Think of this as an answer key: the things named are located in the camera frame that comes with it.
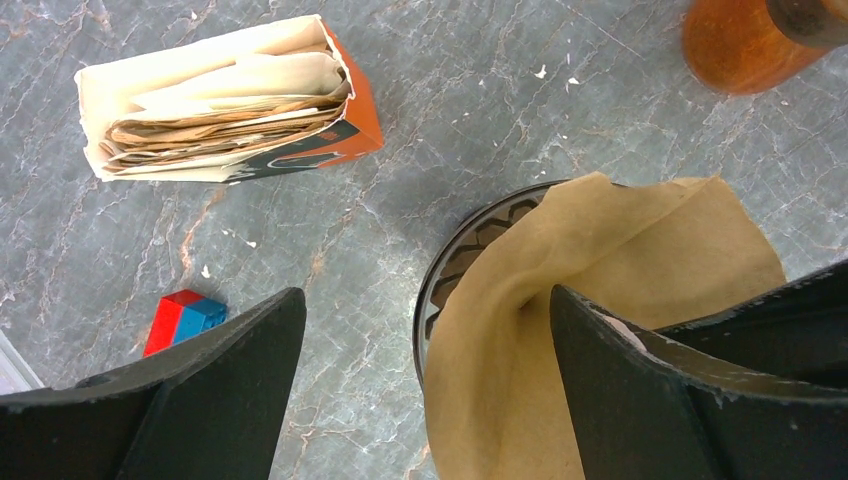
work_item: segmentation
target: gray marble surface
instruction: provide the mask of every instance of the gray marble surface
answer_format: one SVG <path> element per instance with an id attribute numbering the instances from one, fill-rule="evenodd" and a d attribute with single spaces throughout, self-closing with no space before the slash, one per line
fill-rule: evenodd
<path id="1" fill-rule="evenodd" d="M 472 209 L 594 170 L 632 185 L 718 173 L 791 277 L 845 257 L 845 52 L 728 98 L 683 62 L 687 5 L 5 1 L 0 328 L 61 387 L 140 358 L 163 294 L 191 287 L 240 311 L 303 287 L 308 330 L 272 477 L 434 478 L 410 316 Z M 94 178 L 77 69 L 315 12 L 371 80 L 382 151 L 229 187 Z"/>

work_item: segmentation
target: round metal tray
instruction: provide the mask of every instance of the round metal tray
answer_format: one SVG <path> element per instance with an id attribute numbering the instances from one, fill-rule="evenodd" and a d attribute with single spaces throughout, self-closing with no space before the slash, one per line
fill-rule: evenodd
<path id="1" fill-rule="evenodd" d="M 422 387 L 430 334 L 456 284 L 489 244 L 536 208 L 550 187 L 560 183 L 562 180 L 533 185 L 477 210 L 436 255 L 427 269 L 413 316 L 412 352 Z"/>

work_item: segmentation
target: toy block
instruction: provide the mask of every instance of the toy block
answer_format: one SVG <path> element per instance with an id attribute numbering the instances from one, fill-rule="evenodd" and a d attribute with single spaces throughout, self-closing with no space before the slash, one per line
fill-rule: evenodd
<path id="1" fill-rule="evenodd" d="M 188 340 L 227 319 L 227 306 L 191 290 L 162 297 L 143 356 Z"/>

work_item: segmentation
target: amber glass jar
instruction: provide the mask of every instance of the amber glass jar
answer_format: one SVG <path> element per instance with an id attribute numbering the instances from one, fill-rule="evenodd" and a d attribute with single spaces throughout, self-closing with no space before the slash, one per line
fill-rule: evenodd
<path id="1" fill-rule="evenodd" d="M 683 52 L 708 86 L 750 94 L 848 44 L 848 0 L 695 0 Z"/>

